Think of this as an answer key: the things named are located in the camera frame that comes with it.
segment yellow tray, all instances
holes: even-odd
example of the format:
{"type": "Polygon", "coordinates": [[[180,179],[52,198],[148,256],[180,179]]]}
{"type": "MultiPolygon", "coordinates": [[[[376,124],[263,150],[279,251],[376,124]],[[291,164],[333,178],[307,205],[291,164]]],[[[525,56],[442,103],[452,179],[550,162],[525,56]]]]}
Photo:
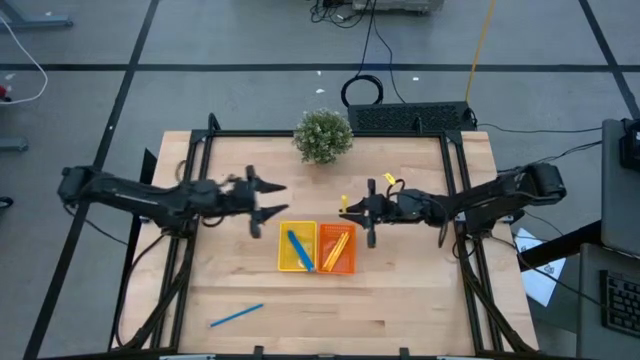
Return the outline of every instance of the yellow tray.
{"type": "Polygon", "coordinates": [[[292,230],[296,234],[296,238],[306,251],[309,258],[313,262],[314,268],[317,268],[318,252],[316,251],[317,243],[317,224],[315,221],[283,221],[280,223],[280,245],[278,247],[278,270],[306,272],[302,260],[298,256],[298,252],[291,245],[287,232],[292,230]]]}

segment green plant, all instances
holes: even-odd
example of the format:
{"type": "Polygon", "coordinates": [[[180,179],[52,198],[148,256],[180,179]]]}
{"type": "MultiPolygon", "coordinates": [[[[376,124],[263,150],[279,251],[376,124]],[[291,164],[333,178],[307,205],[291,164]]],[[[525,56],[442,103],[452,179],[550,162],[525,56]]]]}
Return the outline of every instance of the green plant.
{"type": "Polygon", "coordinates": [[[305,112],[293,136],[294,145],[302,152],[302,161],[329,164],[337,155],[352,147],[353,133],[349,122],[338,112],[321,109],[305,112]]]}

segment blue marker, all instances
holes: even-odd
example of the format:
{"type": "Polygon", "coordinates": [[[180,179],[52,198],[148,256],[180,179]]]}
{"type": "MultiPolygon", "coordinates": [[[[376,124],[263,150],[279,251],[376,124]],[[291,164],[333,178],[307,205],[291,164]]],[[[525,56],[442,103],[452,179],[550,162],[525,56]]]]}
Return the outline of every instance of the blue marker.
{"type": "Polygon", "coordinates": [[[227,316],[227,317],[226,317],[226,318],[224,318],[224,319],[220,319],[220,320],[218,320],[218,321],[216,321],[216,322],[213,322],[213,323],[211,323],[211,325],[210,325],[209,327],[214,327],[214,326],[218,326],[218,325],[220,325],[220,324],[224,324],[224,323],[226,323],[226,322],[227,322],[227,321],[229,321],[229,320],[233,320],[233,319],[237,318],[238,316],[242,316],[242,315],[244,315],[244,314],[246,314],[246,313],[250,313],[250,312],[252,312],[252,311],[254,311],[254,310],[258,310],[258,309],[260,309],[260,308],[261,308],[261,307],[263,307],[263,306],[264,306],[264,304],[258,304],[258,305],[252,306],[252,307],[250,307],[250,308],[248,308],[248,309],[246,309],[246,310],[242,310],[242,311],[240,311],[240,312],[238,312],[238,313],[235,313],[235,314],[233,314],[233,315],[231,315],[231,316],[227,316]]]}
{"type": "Polygon", "coordinates": [[[302,260],[304,267],[307,268],[308,272],[312,272],[313,261],[311,261],[309,255],[307,255],[307,253],[304,251],[304,248],[302,248],[302,244],[300,244],[300,241],[298,241],[298,239],[296,238],[296,234],[294,234],[291,230],[289,230],[287,234],[289,235],[289,241],[291,241],[291,245],[293,245],[293,248],[296,249],[296,252],[300,257],[300,260],[302,260]]]}

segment wooden tabletop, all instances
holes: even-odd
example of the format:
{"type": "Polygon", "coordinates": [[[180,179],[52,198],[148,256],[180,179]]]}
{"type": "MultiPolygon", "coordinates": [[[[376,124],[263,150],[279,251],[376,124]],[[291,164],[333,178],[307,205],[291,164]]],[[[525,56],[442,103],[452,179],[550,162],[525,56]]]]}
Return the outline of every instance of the wooden tabletop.
{"type": "MultiPolygon", "coordinates": [[[[186,157],[189,136],[165,133],[154,185],[177,183],[175,169],[186,157]]],[[[469,132],[463,138],[472,184],[493,180],[496,169],[487,134],[469,132]]],[[[460,190],[455,149],[450,147],[450,152],[460,190]]],[[[408,347],[412,355],[472,355],[462,278],[451,254],[452,229],[438,248],[438,230],[425,224],[380,225],[377,247],[369,249],[366,232],[358,228],[353,276],[277,269],[280,221],[340,222],[340,196],[348,195],[350,203],[359,201],[367,193],[368,178],[377,180],[378,192],[384,190],[386,172],[403,178],[409,188],[446,194],[441,159],[438,140],[429,138],[355,138],[353,149],[336,164],[323,166],[302,164],[291,138],[215,138],[208,178],[244,176],[244,167],[253,164],[262,179],[287,186],[260,195],[260,204],[290,207],[262,228],[261,239],[250,237],[246,215],[225,219],[216,228],[200,227],[179,351],[245,354],[263,345],[267,354],[393,355],[408,347]],[[257,311],[208,327],[261,303],[264,307],[257,311]]],[[[136,256],[158,234],[155,225],[144,225],[136,256]]],[[[496,226],[494,235],[511,239],[504,224],[496,226]]],[[[537,348],[514,250],[494,240],[484,244],[496,305],[537,348]]],[[[125,341],[158,301],[168,245],[165,239],[149,252],[131,277],[120,324],[125,341]]],[[[479,302],[478,311],[490,349],[486,313],[479,302]]],[[[168,344],[173,315],[170,309],[163,344],[168,344]]]]}

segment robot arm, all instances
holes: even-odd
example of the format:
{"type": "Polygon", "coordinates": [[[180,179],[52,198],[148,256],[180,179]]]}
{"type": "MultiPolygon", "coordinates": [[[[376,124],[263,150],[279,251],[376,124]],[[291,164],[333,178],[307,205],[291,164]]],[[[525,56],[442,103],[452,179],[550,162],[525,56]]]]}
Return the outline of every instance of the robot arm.
{"type": "Polygon", "coordinates": [[[253,166],[246,168],[246,180],[230,177],[232,184],[224,192],[213,180],[183,182],[163,189],[115,177],[89,166],[65,168],[58,195],[65,205],[75,206],[81,201],[98,202],[120,210],[152,219],[164,232],[183,237],[194,229],[190,220],[221,218],[250,214],[250,232],[260,237],[259,224],[284,210],[288,205],[258,208],[256,192],[270,193],[286,189],[270,184],[255,174],[253,166]]]}
{"type": "Polygon", "coordinates": [[[503,216],[527,205],[550,205],[564,198],[567,190],[558,168],[542,163],[527,165],[495,180],[453,196],[433,195],[418,189],[404,189],[387,196],[376,194],[375,180],[369,179],[369,196],[349,206],[340,217],[369,229],[367,243],[376,245],[376,224],[443,226],[458,214],[465,214],[466,233],[483,236],[503,216]],[[391,197],[397,196],[397,202],[391,197]]]}

